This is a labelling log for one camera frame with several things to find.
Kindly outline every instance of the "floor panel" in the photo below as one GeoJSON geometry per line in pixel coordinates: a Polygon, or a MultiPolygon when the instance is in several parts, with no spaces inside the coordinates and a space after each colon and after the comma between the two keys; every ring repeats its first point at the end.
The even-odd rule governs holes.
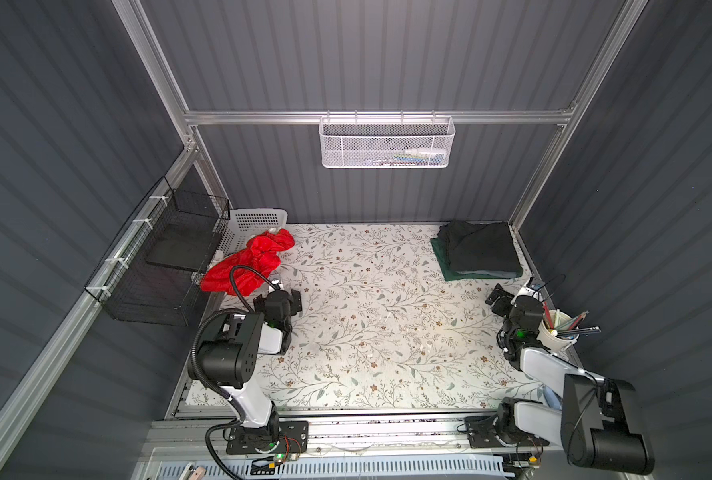
{"type": "MultiPolygon", "coordinates": [[[[516,292],[529,278],[518,244],[522,277],[446,282],[429,243],[438,225],[287,229],[297,244],[278,272],[302,293],[303,313],[287,354],[261,356],[255,370],[281,409],[496,408],[505,396],[541,395],[503,360],[502,319],[484,303],[496,283],[516,292]]],[[[225,400],[193,382],[186,404],[225,400]]]]}

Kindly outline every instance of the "black mounting plate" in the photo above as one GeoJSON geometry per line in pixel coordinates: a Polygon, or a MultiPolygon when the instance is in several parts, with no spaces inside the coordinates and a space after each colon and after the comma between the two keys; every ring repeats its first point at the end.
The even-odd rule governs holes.
{"type": "MultiPolygon", "coordinates": [[[[494,425],[496,419],[497,415],[495,413],[489,416],[465,418],[465,431],[471,448],[515,447],[515,444],[506,443],[497,436],[494,425]]],[[[531,434],[529,434],[529,437],[520,441],[518,447],[533,447],[533,440],[537,446],[547,446],[549,444],[549,442],[543,438],[531,434]]]]}
{"type": "Polygon", "coordinates": [[[285,453],[287,451],[287,443],[284,436],[289,438],[289,453],[304,453],[307,450],[308,437],[308,422],[279,422],[279,437],[281,438],[272,452],[258,452],[255,448],[259,438],[253,438],[244,427],[235,427],[231,429],[227,436],[227,447],[225,448],[226,455],[270,455],[276,453],[285,453]]]}

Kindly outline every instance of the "white cup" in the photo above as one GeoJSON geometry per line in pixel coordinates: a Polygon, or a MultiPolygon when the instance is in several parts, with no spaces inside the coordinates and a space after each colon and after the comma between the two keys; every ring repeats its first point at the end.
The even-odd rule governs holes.
{"type": "MultiPolygon", "coordinates": [[[[562,312],[559,310],[558,312],[556,310],[551,310],[550,311],[550,318],[553,321],[553,325],[557,325],[558,323],[556,322],[556,314],[558,313],[558,323],[566,323],[570,320],[572,320],[572,317],[567,315],[566,313],[562,312]]],[[[550,334],[550,331],[548,330],[548,326],[546,325],[545,320],[540,322],[540,328],[538,329],[537,332],[537,340],[541,341],[543,345],[550,350],[553,353],[558,353],[561,352],[562,350],[566,350],[570,348],[570,345],[572,343],[577,341],[577,336],[573,338],[572,340],[568,339],[562,339],[559,338],[558,336],[553,336],[550,334]]]]}

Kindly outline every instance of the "white mesh basket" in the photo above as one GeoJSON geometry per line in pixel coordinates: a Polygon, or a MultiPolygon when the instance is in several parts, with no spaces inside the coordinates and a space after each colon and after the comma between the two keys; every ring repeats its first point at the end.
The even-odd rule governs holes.
{"type": "Polygon", "coordinates": [[[271,228],[284,228],[287,225],[287,212],[277,208],[242,208],[231,210],[231,219],[227,221],[222,240],[217,247],[228,256],[242,250],[252,236],[262,234],[271,228]]]}
{"type": "Polygon", "coordinates": [[[318,133],[326,168],[444,168],[455,129],[451,117],[380,123],[332,123],[322,117],[318,133]]]}

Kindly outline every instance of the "green cloth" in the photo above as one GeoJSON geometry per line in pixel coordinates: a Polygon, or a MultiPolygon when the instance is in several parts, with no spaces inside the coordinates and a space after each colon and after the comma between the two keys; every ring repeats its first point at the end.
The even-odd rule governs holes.
{"type": "Polygon", "coordinates": [[[522,272],[513,273],[507,276],[504,275],[485,275],[485,274],[461,274],[449,268],[449,259],[447,258],[447,251],[444,249],[444,245],[441,240],[437,238],[430,239],[430,245],[433,247],[433,253],[436,254],[436,260],[439,261],[439,267],[441,268],[441,274],[444,275],[444,279],[447,282],[452,280],[466,280],[466,279],[510,279],[518,278],[522,275],[522,272]]]}

